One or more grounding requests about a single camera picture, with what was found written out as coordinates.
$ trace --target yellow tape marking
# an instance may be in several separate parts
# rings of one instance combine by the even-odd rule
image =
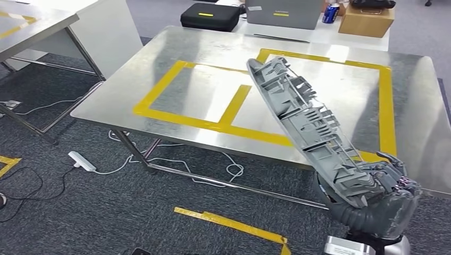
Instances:
[[[209,14],[209,13],[199,13],[200,16],[209,16],[209,17],[213,17],[213,14]]]
[[[7,158],[0,156],[0,163],[6,164],[2,169],[0,169],[0,177],[6,174],[13,166],[15,166],[21,158]]]
[[[227,109],[225,109],[224,114],[219,120],[219,124],[223,124],[224,126],[232,124],[251,88],[252,86],[248,85],[241,85],[238,88],[237,92],[232,98],[232,101],[230,101],[229,106],[227,107]]]
[[[22,25],[18,25],[16,27],[13,27],[12,29],[0,33],[0,39],[3,39],[19,30],[21,30],[22,28],[25,28],[33,23],[35,23],[37,21],[37,19],[30,17],[30,16],[23,16],[23,15],[17,15],[17,14],[12,14],[12,13],[6,13],[6,12],[1,12],[0,11],[0,17],[5,17],[5,18],[14,18],[14,19],[22,19],[25,20],[25,23]]]
[[[293,52],[284,52],[272,49],[261,49],[257,57],[257,60],[264,63],[271,54],[379,70],[379,136],[380,136],[379,147],[381,151],[390,153],[392,155],[396,155],[395,118],[391,90],[391,69],[389,67],[357,61],[345,61],[344,63],[336,62],[330,60],[327,57],[306,55]],[[245,137],[258,141],[274,143],[277,145],[293,146],[290,140],[284,135],[266,133],[262,131],[246,129],[243,127],[240,128],[231,125],[251,89],[250,86],[241,85],[239,87],[238,91],[236,92],[235,96],[231,100],[229,106],[225,110],[224,114],[222,115],[218,123],[168,112],[162,112],[159,110],[149,109],[152,103],[160,96],[160,94],[164,91],[164,89],[167,86],[169,86],[169,84],[173,81],[173,79],[184,68],[194,68],[196,65],[197,65],[196,63],[177,61],[174,64],[174,66],[172,66],[172,68],[160,79],[160,81],[158,81],[155,87],[133,108],[133,113],[161,121],[167,121],[181,125],[189,125],[196,128],[208,129],[216,132],[237,135],[240,137]],[[236,70],[213,65],[206,66],[228,71],[247,73],[247,71],[244,70]],[[367,162],[376,162],[380,160],[385,160],[383,158],[378,157],[376,154],[365,151],[361,151],[361,156]]]
[[[194,218],[198,218],[198,219],[203,219],[206,220],[208,222],[214,222],[216,224],[219,225],[223,225],[226,227],[231,227],[234,228],[236,230],[251,234],[251,235],[255,235],[258,237],[261,237],[263,239],[272,241],[272,242],[276,242],[276,243],[280,243],[282,244],[282,251],[281,251],[281,255],[291,255],[291,251],[288,248],[288,239],[286,239],[285,237],[275,234],[275,233],[271,233],[269,231],[266,230],[262,230],[256,227],[252,227],[246,224],[243,224],[241,222],[237,222],[235,220],[232,219],[227,219],[225,217],[216,215],[216,214],[212,214],[210,212],[203,212],[203,213],[198,213],[195,211],[190,211],[187,209],[183,209],[183,208],[179,208],[179,207],[175,207],[174,208],[174,212],[179,213],[179,214],[184,214],[187,216],[191,216]]]
[[[286,14],[286,13],[277,13],[277,12],[273,13],[272,15],[274,15],[274,16],[281,16],[281,17],[288,17],[288,16],[290,16],[290,14]]]

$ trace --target black cable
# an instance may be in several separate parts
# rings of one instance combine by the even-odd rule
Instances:
[[[23,171],[24,169],[30,169],[30,170],[32,170],[32,171],[34,172],[34,174],[36,174],[36,176],[37,176],[37,177],[39,178],[39,180],[40,180],[39,188],[37,188],[37,189],[33,190],[32,192],[30,192],[25,198],[13,198],[13,197],[9,197],[9,196],[7,196],[7,195],[4,194],[5,197],[7,197],[7,198],[9,198],[9,199],[11,199],[11,200],[21,200],[21,203],[20,203],[20,205],[18,206],[18,208],[17,208],[17,210],[15,211],[15,213],[14,213],[13,216],[11,216],[9,219],[6,219],[6,220],[0,220],[0,223],[8,222],[9,220],[13,219],[13,218],[19,213],[20,209],[21,209],[22,206],[25,204],[25,202],[28,201],[28,200],[33,200],[33,201],[45,201],[45,200],[50,200],[50,199],[54,199],[54,198],[57,198],[57,197],[61,196],[61,195],[64,193],[64,191],[66,190],[66,182],[65,182],[65,177],[66,177],[66,175],[69,174],[71,171],[73,171],[73,170],[76,169],[76,168],[73,167],[72,169],[70,169],[69,171],[67,171],[66,173],[63,174],[63,176],[62,176],[63,189],[61,190],[60,193],[58,193],[57,195],[55,195],[55,196],[53,196],[53,197],[50,197],[50,198],[31,198],[31,197],[30,197],[30,196],[36,194],[39,190],[41,190],[41,188],[43,187],[43,184],[44,184],[44,180],[42,179],[42,177],[39,176],[39,174],[38,174],[33,168],[30,168],[30,167],[22,167],[22,168],[19,168],[17,171],[15,171],[13,174],[9,175],[8,177],[5,177],[5,178],[0,179],[0,181],[7,180],[7,179],[9,179],[10,177],[12,177],[13,175],[15,175],[17,172]]]

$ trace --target white table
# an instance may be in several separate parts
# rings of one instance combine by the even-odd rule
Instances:
[[[239,6],[239,0],[219,0],[219,5]],[[237,26],[232,32],[243,33],[246,35],[266,35],[280,38],[309,41],[311,43],[320,43],[328,45],[343,45],[351,48],[374,49],[388,51],[388,39],[390,30],[382,38],[373,38],[366,36],[354,36],[338,33],[341,17],[337,17],[333,24],[325,24],[321,21],[322,15],[318,19],[318,24],[314,30],[284,28],[271,25],[258,25],[247,23],[246,19],[240,18]]]
[[[143,47],[126,0],[21,0],[21,2],[76,13],[80,20],[70,25],[70,28],[106,79]],[[83,59],[64,31],[36,43],[16,57],[37,60],[47,53]],[[14,70],[20,70],[28,65],[12,59],[6,62]]]

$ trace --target soda can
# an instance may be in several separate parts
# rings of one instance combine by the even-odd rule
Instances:
[[[340,10],[339,4],[329,4],[324,11],[323,23],[332,24]]]

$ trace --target metal table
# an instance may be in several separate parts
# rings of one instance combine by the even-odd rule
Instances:
[[[426,190],[451,193],[451,128],[429,57],[167,27],[71,115],[112,129],[142,162],[158,140],[141,155],[123,131],[311,169],[245,71],[274,56],[309,81],[365,160],[397,155]]]
[[[45,9],[16,2],[0,1],[0,63],[4,62],[8,58],[11,58],[18,61],[93,75],[99,77],[101,81],[104,81],[105,78],[103,77],[101,71],[98,69],[94,61],[83,48],[72,30],[68,27],[70,24],[76,22],[77,20],[78,16],[76,14],[67,11]],[[93,72],[14,57],[14,55],[29,48],[34,43],[63,29],[66,31],[70,38],[68,43],[72,42],[75,44],[82,56],[93,68]],[[49,124],[42,130],[26,122],[24,119],[19,117],[3,104],[0,104],[0,113],[4,113],[7,116],[11,117],[13,120],[24,125],[26,128],[43,137],[48,142],[56,143],[54,139],[50,138],[45,133],[49,129],[51,129],[57,122],[59,122],[64,116],[68,115],[68,113],[71,112],[80,102],[81,101],[79,100],[74,105],[69,107],[51,124]]]

